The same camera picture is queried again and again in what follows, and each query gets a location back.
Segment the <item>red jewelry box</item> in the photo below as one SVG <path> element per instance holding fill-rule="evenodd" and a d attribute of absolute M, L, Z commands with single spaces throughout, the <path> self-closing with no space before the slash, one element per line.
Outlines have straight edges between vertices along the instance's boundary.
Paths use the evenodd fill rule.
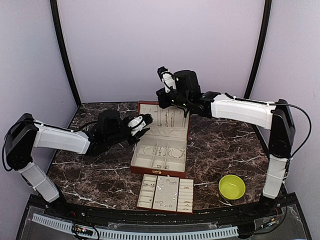
<path fill-rule="evenodd" d="M 184 178 L 186 176 L 187 141 L 190 116 L 175 106 L 160 108 L 155 101 L 139 101 L 138 112 L 151 114 L 153 122 L 150 128 L 135 145 L 130 163 L 133 174 L 151 174 Z M 154 147 L 154 155 L 144 154 L 146 146 Z M 171 158 L 172 148 L 183 149 L 185 156 Z"/>

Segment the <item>red jewelry tray insert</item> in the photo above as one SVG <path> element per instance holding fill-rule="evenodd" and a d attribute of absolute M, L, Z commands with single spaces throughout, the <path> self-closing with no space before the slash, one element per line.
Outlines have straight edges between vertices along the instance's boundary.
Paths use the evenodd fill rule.
<path fill-rule="evenodd" d="M 173 176 L 145 174 L 137 207 L 145 210 L 192 214 L 194 180 Z"/>

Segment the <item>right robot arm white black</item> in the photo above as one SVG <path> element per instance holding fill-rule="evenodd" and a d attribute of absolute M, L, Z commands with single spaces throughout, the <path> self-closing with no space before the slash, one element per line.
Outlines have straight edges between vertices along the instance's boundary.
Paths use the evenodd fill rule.
<path fill-rule="evenodd" d="M 255 213 L 266 217 L 275 208 L 272 199 L 278 197 L 288 177 L 290 162 L 297 153 L 292 150 L 296 127 L 291 109 L 297 109 L 304 115 L 307 112 L 284 99 L 261 101 L 216 91 L 202 92 L 193 70 L 172 73 L 162 66 L 157 69 L 157 75 L 164 85 L 156 91 L 160 108 L 176 107 L 183 111 L 185 118 L 196 115 L 223 123 L 258 126 L 269 131 L 268 169 L 262 189 L 265 198 L 255 205 Z"/>

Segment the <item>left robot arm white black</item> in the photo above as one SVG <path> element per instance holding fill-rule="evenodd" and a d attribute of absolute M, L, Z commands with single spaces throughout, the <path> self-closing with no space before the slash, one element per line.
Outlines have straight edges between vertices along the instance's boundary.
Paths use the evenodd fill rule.
<path fill-rule="evenodd" d="M 17 171 L 43 199 L 51 203 L 51 210 L 60 218 L 67 218 L 70 206 L 63 194 L 33 160 L 34 148 L 48 148 L 74 152 L 79 155 L 98 156 L 122 142 L 134 145 L 150 129 L 151 114 L 121 118 L 120 112 L 107 109 L 101 112 L 89 130 L 72 130 L 49 125 L 23 114 L 6 133 L 1 159 L 5 171 Z"/>

